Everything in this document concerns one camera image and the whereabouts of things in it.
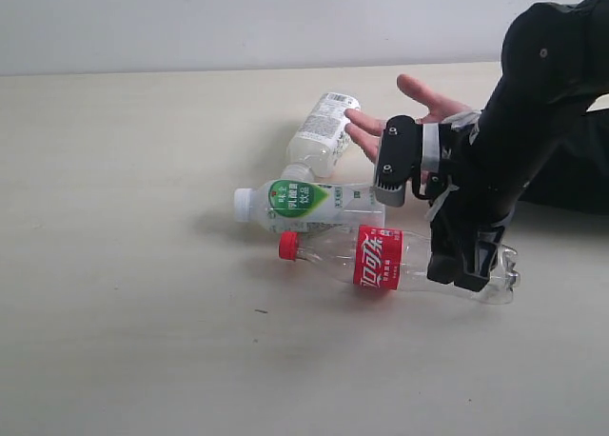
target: table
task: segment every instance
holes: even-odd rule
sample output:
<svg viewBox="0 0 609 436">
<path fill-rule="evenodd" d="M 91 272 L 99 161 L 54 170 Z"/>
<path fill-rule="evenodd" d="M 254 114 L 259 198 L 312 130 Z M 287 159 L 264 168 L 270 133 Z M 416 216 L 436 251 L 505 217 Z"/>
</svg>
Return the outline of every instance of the table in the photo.
<svg viewBox="0 0 609 436">
<path fill-rule="evenodd" d="M 358 298 L 233 222 L 233 190 L 280 174 L 323 92 L 424 114 L 400 72 L 475 107 L 500 75 L 0 78 L 0 434 L 606 434 L 606 219 L 522 205 L 504 307 Z M 332 180 L 371 171 L 352 146 Z M 409 200 L 388 225 L 426 232 L 423 213 Z"/>
</svg>

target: coca-cola bottle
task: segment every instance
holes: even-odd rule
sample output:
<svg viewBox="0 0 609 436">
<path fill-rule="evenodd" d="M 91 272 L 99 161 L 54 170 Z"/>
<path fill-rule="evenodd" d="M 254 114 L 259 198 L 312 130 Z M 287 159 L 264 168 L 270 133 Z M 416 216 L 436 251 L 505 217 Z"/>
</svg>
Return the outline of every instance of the coca-cola bottle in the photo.
<svg viewBox="0 0 609 436">
<path fill-rule="evenodd" d="M 436 291 L 486 304 L 508 304 L 520 283 L 514 270 L 517 252 L 501 246 L 491 279 L 480 292 L 427 279 L 429 239 L 416 233 L 370 226 L 335 227 L 315 236 L 282 234 L 279 256 L 306 260 L 325 274 L 358 287 L 403 291 Z"/>
</svg>

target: clear plastic bottle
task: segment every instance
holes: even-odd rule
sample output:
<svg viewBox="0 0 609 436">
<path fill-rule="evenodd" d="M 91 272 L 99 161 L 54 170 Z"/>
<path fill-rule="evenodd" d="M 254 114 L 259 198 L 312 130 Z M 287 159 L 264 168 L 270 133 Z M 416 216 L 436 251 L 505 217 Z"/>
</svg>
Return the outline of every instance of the clear plastic bottle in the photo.
<svg viewBox="0 0 609 436">
<path fill-rule="evenodd" d="M 282 234 L 279 256 L 306 260 L 325 274 L 358 287 L 385 290 L 435 291 L 486 304 L 504 305 L 513 300 L 520 283 L 514 270 L 518 254 L 501 246 L 491 280 L 479 293 L 427 279 L 430 241 L 418 234 L 370 226 L 333 228 L 304 237 Z"/>
<path fill-rule="evenodd" d="M 287 167 L 281 179 L 313 182 L 332 175 L 336 164 L 351 143 L 344 131 L 346 109 L 359 109 L 352 96 L 324 94 L 287 146 Z"/>
<path fill-rule="evenodd" d="M 385 206 L 368 184 L 314 184 L 278 179 L 258 189 L 238 188 L 235 220 L 268 231 L 319 232 L 337 225 L 384 226 Z"/>
</svg>

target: bottle label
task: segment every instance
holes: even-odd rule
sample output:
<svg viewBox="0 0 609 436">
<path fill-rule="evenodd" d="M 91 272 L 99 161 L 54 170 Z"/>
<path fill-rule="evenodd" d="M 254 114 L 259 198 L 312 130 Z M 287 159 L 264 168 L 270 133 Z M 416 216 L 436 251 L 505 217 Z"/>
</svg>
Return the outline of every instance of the bottle label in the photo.
<svg viewBox="0 0 609 436">
<path fill-rule="evenodd" d="M 378 225 L 383 207 L 367 184 L 326 185 L 277 180 L 268 190 L 266 212 L 273 231 L 309 232 L 324 226 Z"/>
<path fill-rule="evenodd" d="M 403 232 L 361 226 L 355 253 L 353 284 L 396 290 L 400 282 Z"/>
<path fill-rule="evenodd" d="M 338 161 L 351 142 L 344 131 L 347 123 L 344 111 L 348 108 L 359 108 L 355 98 L 327 93 L 311 111 L 296 135 L 328 146 L 333 161 Z"/>
</svg>

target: red label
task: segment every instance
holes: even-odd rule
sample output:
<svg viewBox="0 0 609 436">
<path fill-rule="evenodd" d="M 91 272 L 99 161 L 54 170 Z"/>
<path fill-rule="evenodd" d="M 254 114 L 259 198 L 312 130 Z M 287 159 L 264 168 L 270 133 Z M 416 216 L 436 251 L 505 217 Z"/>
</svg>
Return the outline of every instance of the red label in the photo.
<svg viewBox="0 0 609 436">
<path fill-rule="evenodd" d="M 360 227 L 355 252 L 353 284 L 395 290 L 400 282 L 403 232 L 398 229 Z"/>
</svg>

